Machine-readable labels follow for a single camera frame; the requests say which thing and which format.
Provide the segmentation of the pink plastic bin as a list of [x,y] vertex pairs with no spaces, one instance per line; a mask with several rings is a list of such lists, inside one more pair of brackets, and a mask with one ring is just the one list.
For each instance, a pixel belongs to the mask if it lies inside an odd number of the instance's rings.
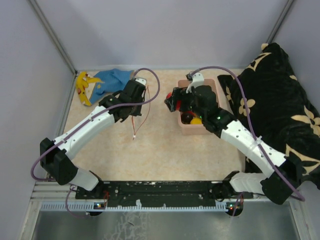
[[[218,106],[232,113],[230,104],[223,92],[222,87],[217,79],[206,78],[204,80],[204,85],[210,86],[212,91],[216,94],[216,101]],[[177,113],[177,122],[181,129],[182,135],[208,135],[209,131],[202,124],[184,124],[181,120],[181,112]]]

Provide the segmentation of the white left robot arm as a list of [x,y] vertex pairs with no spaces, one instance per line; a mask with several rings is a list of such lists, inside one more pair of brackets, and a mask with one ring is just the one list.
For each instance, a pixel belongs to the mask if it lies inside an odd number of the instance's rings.
[[74,165],[72,160],[92,138],[116,122],[141,114],[140,103],[145,100],[147,81],[133,78],[123,90],[105,96],[93,111],[71,130],[54,140],[40,143],[41,167],[59,185],[75,185],[97,199],[103,195],[101,179],[89,170]]

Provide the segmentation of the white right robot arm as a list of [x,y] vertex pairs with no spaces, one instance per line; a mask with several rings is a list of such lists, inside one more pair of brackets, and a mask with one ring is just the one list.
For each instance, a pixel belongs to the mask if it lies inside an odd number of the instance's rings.
[[260,169],[259,173],[230,173],[223,181],[227,197],[248,192],[281,205],[300,186],[299,158],[294,153],[286,156],[254,137],[233,114],[219,107],[210,86],[175,87],[164,102],[170,112],[193,112],[207,131],[232,144]]

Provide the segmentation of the red apple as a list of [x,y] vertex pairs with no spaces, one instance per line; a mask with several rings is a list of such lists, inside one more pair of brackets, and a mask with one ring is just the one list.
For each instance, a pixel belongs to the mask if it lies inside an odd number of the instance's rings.
[[164,103],[170,112],[180,111],[181,100],[179,100],[178,97],[173,94],[173,92],[169,92],[167,94]]

